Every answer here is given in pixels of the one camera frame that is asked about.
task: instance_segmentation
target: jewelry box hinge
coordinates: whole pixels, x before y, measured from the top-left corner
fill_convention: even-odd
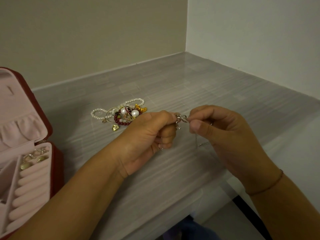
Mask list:
[[[42,143],[45,143],[45,142],[47,142],[47,141],[44,139],[44,140],[38,141],[37,143],[35,143],[35,145],[39,145],[39,144],[42,144]]]

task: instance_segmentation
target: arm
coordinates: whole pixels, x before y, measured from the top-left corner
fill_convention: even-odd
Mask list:
[[[320,239],[320,214],[286,175],[280,178],[280,169],[241,115],[204,105],[193,109],[188,120],[190,132],[210,141],[226,168],[252,195],[274,240]]]
[[[160,148],[171,147],[176,119],[166,111],[140,115],[88,160],[10,240],[89,239],[124,179]]]

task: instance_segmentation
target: person's right hand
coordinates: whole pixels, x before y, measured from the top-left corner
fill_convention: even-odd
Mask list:
[[[210,141],[222,163],[248,193],[263,190],[278,179],[280,170],[240,114],[219,106],[203,105],[191,110],[188,121],[190,133]]]

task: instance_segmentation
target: blue fabric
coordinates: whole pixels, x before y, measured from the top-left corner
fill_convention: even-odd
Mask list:
[[[179,231],[182,233],[181,240],[221,240],[213,230],[194,222],[191,216],[172,227],[163,235],[163,238],[165,240],[174,239]]]

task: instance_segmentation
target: jewelry box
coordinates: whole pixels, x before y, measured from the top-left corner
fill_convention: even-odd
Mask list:
[[[63,154],[26,81],[0,67],[0,240],[10,237],[64,185]]]

